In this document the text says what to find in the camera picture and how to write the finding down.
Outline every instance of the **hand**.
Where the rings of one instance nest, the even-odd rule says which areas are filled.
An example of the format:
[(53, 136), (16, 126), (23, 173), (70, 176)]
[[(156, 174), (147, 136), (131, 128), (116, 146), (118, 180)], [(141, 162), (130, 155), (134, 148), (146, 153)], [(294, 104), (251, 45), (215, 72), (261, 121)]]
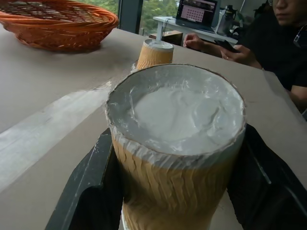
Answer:
[(183, 47), (188, 47), (196, 50), (203, 50), (205, 42), (202, 41), (196, 34), (187, 34), (183, 41)]
[(240, 51), (240, 53), (233, 53), (223, 47), (220, 47), (222, 58), (241, 63), (243, 65), (262, 69), (261, 64), (257, 61), (255, 54), (250, 49), (241, 45), (234, 46), (234, 48)]

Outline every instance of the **white desk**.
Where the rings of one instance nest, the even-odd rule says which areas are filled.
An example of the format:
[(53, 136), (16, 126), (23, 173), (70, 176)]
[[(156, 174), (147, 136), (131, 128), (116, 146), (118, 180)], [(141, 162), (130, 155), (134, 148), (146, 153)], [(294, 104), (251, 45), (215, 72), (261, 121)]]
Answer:
[(166, 23), (166, 27), (172, 30), (177, 30), (180, 32), (183, 32), (184, 34), (190, 34), (190, 33), (196, 33), (200, 38), (206, 39), (207, 41), (214, 42), (214, 40), (226, 40), (230, 44), (235, 45), (237, 43), (237, 40), (218, 35), (217, 33), (209, 33), (201, 30), (192, 29), (189, 27), (177, 25), (175, 23), (175, 19), (173, 17), (153, 17), (154, 20), (158, 22), (158, 29), (157, 29), (157, 40), (161, 40), (162, 38), (162, 30), (163, 30), (163, 24)]

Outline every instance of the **green trees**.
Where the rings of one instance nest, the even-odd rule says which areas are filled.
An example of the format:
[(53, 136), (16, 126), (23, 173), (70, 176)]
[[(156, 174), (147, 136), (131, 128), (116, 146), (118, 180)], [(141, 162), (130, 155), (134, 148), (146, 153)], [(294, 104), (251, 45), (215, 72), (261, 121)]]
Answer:
[(141, 26), (145, 34), (156, 33), (158, 23), (153, 20), (156, 16), (176, 16), (178, 0), (144, 0)]
[[(119, 0), (76, 0), (105, 8), (113, 13), (118, 13)], [(144, 0), (141, 27), (144, 34), (156, 33), (157, 22), (155, 16), (175, 16), (177, 14), (179, 0)]]
[(75, 1), (84, 2), (84, 3), (92, 4), (95, 6), (100, 6), (113, 13), (116, 13), (116, 14), (118, 13), (119, 0), (75, 0)]

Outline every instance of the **laptop screen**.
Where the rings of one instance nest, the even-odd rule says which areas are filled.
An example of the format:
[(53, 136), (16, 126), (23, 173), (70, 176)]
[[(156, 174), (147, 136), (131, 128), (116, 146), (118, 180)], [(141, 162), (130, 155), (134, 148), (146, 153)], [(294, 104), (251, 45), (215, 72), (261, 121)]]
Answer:
[(180, 0), (177, 19), (211, 26), (217, 1)]

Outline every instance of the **beige tabletop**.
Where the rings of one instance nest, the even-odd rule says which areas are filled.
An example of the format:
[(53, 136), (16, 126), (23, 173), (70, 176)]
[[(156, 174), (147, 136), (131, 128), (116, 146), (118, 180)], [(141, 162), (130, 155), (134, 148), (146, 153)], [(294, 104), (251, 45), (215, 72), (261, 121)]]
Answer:
[[(115, 29), (99, 51), (69, 55), (25, 47), (0, 29), (0, 229), (45, 228), (71, 172), (107, 128), (102, 105), (144, 39)], [(178, 46), (174, 63), (232, 81), (248, 122), (307, 188), (307, 125), (276, 76)], [(242, 229), (227, 194), (211, 229)]]

